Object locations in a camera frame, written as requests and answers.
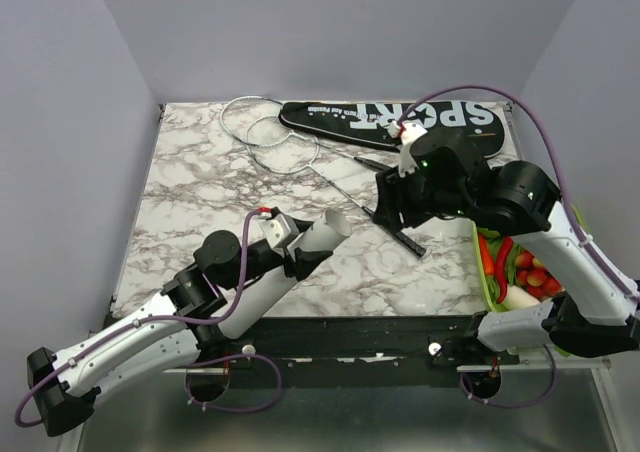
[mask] wall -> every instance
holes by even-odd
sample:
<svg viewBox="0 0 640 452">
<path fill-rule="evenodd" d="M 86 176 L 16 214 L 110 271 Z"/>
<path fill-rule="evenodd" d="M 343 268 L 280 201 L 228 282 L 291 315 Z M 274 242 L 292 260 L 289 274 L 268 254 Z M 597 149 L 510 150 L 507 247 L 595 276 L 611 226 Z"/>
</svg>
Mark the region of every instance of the wall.
<svg viewBox="0 0 640 452">
<path fill-rule="evenodd" d="M 102 0 L 0 0 L 0 16 L 0 449 L 46 451 L 43 428 L 13 424 L 25 359 L 107 312 L 158 108 Z"/>
<path fill-rule="evenodd" d="M 598 245 L 640 278 L 640 1 L 575 0 L 524 88 L 552 134 Z M 548 165 L 533 131 L 529 157 Z M 640 421 L 640 353 L 614 360 L 630 424 Z M 640 430 L 636 443 L 640 444 Z"/>
<path fill-rule="evenodd" d="M 573 0 L 105 0 L 164 101 L 520 91 Z"/>
</svg>

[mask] gray floor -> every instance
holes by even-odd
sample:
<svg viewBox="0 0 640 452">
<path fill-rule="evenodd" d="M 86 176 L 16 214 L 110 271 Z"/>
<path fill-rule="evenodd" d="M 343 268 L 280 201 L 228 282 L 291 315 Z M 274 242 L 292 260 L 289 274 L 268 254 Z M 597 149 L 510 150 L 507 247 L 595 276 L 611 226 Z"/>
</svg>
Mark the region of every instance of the gray floor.
<svg viewBox="0 0 640 452">
<path fill-rule="evenodd" d="M 87 423 L 90 452 L 612 451 L 591 372 L 564 370 L 542 405 L 498 410 L 456 389 L 293 389 L 253 415 L 187 406 L 184 376 L 165 373 L 104 404 Z M 499 398 L 518 401 L 548 384 L 547 371 L 510 372 Z M 257 403 L 268 391 L 232 391 L 226 402 Z"/>
</svg>

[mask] red object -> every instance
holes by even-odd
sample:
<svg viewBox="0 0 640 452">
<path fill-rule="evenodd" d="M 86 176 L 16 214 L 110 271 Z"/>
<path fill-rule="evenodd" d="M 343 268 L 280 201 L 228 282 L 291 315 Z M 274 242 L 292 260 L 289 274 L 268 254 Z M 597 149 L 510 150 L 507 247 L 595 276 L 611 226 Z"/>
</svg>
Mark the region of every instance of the red object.
<svg viewBox="0 0 640 452">
<path fill-rule="evenodd" d="M 514 261 L 514 264 L 516 264 L 516 267 L 519 269 L 530 269 L 532 263 L 533 254 L 527 250 L 518 254 L 516 260 Z"/>
<path fill-rule="evenodd" d="M 527 282 L 527 277 L 529 276 L 529 271 L 525 270 L 525 269 L 520 269 L 518 272 L 516 272 L 516 281 L 518 282 L 518 285 L 520 287 L 526 287 L 528 282 Z"/>
<path fill-rule="evenodd" d="M 527 287 L 527 292 L 529 292 L 529 295 L 535 297 L 536 299 L 538 299 L 540 301 L 542 301 L 542 300 L 544 300 L 544 299 L 549 297 L 546 294 L 546 292 L 544 290 L 542 290 L 540 287 L 533 287 L 532 285 Z"/>
<path fill-rule="evenodd" d="M 540 262 L 538 259 L 534 258 L 531 261 L 531 264 L 536 268 L 536 269 L 540 269 L 540 270 L 547 270 L 547 268 L 542 265 L 542 262 Z"/>
<path fill-rule="evenodd" d="M 482 260 L 482 268 L 484 269 L 484 275 L 487 277 L 495 275 L 495 264 L 493 263 L 493 257 L 487 247 L 487 240 L 480 234 L 478 234 L 478 245 L 480 246 L 480 259 Z"/>
<path fill-rule="evenodd" d="M 505 237 L 498 255 L 496 257 L 496 280 L 500 286 L 500 296 L 496 303 L 501 304 L 504 299 L 507 298 L 507 276 L 505 273 L 505 265 L 507 262 L 507 256 L 513 247 L 513 240 L 511 237 Z"/>
<path fill-rule="evenodd" d="M 548 278 L 549 276 L 544 270 L 533 269 L 527 276 L 527 283 L 529 285 L 533 285 L 534 287 L 542 287 L 542 285 L 547 281 Z"/>
<path fill-rule="evenodd" d="M 547 295 L 554 297 L 562 292 L 564 290 L 564 287 L 562 287 L 562 285 L 560 285 L 560 282 L 558 282 L 556 279 L 554 279 L 553 277 L 549 277 L 549 279 L 542 286 L 542 289 L 547 293 Z"/>
</svg>

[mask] black handle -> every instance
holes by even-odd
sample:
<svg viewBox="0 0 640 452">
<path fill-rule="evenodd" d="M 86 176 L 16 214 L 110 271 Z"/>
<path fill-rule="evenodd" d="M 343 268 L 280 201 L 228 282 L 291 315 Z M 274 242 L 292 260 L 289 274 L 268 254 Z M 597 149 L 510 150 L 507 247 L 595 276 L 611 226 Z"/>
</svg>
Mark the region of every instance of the black handle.
<svg viewBox="0 0 640 452">
<path fill-rule="evenodd" d="M 361 208 L 365 214 L 367 214 L 369 217 L 373 217 L 373 210 L 371 210 L 369 207 L 361 207 Z M 384 230 L 388 236 L 393 238 L 396 242 L 398 242 L 405 249 L 411 252 L 416 258 L 421 259 L 422 257 L 424 257 L 424 254 L 427 253 L 427 249 L 422 247 L 420 244 L 418 244 L 416 241 L 409 238 L 407 235 L 403 234 L 402 232 L 391 232 L 389 229 L 381 225 L 379 227 L 382 230 Z"/>
<path fill-rule="evenodd" d="M 353 160 L 364 165 L 369 170 L 375 170 L 376 172 L 385 172 L 391 167 L 388 165 L 376 162 L 375 160 L 365 159 L 364 157 L 354 157 Z"/>
</svg>

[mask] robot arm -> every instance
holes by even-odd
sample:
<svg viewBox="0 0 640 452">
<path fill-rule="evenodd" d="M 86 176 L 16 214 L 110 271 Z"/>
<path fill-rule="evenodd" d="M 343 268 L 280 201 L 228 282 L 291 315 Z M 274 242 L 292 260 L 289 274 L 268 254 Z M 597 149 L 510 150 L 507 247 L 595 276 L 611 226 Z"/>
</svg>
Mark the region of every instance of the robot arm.
<svg viewBox="0 0 640 452">
<path fill-rule="evenodd" d="M 260 224 L 265 239 L 246 247 L 244 274 L 238 238 L 214 232 L 194 253 L 195 263 L 129 316 L 55 354 L 44 348 L 30 354 L 29 386 L 47 434 L 75 428 L 134 381 L 209 354 L 225 355 L 217 350 L 225 341 L 241 336 L 351 234 L 333 210 L 314 223 L 277 209 L 270 213 Z M 217 286 L 231 289 L 240 278 L 246 290 L 238 287 L 228 304 Z M 210 319 L 213 313 L 218 316 Z M 28 425 L 19 413 L 16 422 Z"/>
<path fill-rule="evenodd" d="M 432 217 L 467 217 L 479 227 L 512 236 L 547 266 L 568 295 L 539 306 L 489 313 L 477 339 L 494 351 L 533 346 L 549 340 L 583 357 L 637 349 L 640 322 L 638 286 L 592 244 L 618 280 L 606 275 L 578 238 L 560 190 L 539 167 L 514 161 L 489 168 L 486 160 L 456 131 L 418 124 L 400 129 L 399 166 L 376 176 L 378 207 L 374 222 L 397 231 L 417 227 Z"/>
</svg>

